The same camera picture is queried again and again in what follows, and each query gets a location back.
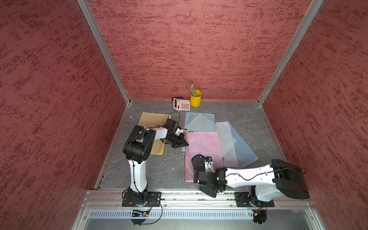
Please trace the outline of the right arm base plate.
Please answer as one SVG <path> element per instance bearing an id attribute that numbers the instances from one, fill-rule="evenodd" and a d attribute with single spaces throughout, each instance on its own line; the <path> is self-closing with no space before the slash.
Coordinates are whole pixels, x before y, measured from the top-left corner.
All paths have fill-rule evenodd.
<path id="1" fill-rule="evenodd" d="M 239 208 L 273 208 L 275 206 L 273 200 L 260 201 L 252 192 L 235 192 L 234 195 Z"/>

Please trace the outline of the pink mesh document bag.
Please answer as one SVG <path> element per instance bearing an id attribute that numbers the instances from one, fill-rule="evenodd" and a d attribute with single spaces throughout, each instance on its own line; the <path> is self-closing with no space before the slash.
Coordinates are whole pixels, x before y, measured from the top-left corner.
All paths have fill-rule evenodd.
<path id="1" fill-rule="evenodd" d="M 189 143 L 185 159 L 186 182 L 194 181 L 194 167 L 191 161 L 196 155 L 211 157 L 214 169 L 223 168 L 218 132 L 188 132 L 186 141 Z"/>

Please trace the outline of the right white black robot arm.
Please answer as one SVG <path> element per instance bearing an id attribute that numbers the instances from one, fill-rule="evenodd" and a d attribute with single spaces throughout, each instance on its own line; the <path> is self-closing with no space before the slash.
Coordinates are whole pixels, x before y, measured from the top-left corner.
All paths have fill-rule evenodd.
<path id="1" fill-rule="evenodd" d="M 213 198 L 225 192 L 227 187 L 235 189 L 243 186 L 251 187 L 248 197 L 253 207 L 282 195 L 298 200 L 310 198 L 303 168 L 280 159 L 273 159 L 271 164 L 258 168 L 218 168 L 214 172 L 208 171 L 208 162 L 204 159 L 193 159 L 192 165 L 194 183 Z"/>

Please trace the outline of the green mesh document bag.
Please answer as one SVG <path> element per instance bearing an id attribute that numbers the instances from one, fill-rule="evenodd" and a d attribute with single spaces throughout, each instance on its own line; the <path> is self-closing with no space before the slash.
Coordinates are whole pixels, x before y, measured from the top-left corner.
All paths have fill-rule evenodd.
<path id="1" fill-rule="evenodd" d="M 214 114 L 190 113 L 186 114 L 186 132 L 217 132 Z"/>

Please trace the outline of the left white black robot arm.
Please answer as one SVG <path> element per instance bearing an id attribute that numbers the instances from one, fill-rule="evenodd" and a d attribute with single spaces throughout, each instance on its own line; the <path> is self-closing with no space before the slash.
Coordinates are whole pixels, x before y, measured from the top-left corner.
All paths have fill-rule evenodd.
<path id="1" fill-rule="evenodd" d="M 179 126 L 164 125 L 150 128 L 134 126 L 125 142 L 123 153 L 128 159 L 131 172 L 131 184 L 127 192 L 137 204 L 143 204 L 148 199 L 146 161 L 156 140 L 164 144 L 171 144 L 175 149 L 189 145 L 186 141 L 185 130 Z"/>

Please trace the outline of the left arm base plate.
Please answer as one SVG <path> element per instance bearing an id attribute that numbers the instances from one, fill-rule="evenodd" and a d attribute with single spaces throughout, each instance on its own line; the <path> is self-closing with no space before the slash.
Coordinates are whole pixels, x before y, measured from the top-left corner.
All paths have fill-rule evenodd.
<path id="1" fill-rule="evenodd" d="M 122 207 L 138 207 L 149 208 L 159 207 L 161 204 L 161 192 L 145 192 L 138 194 L 133 192 L 125 192 L 122 201 Z"/>

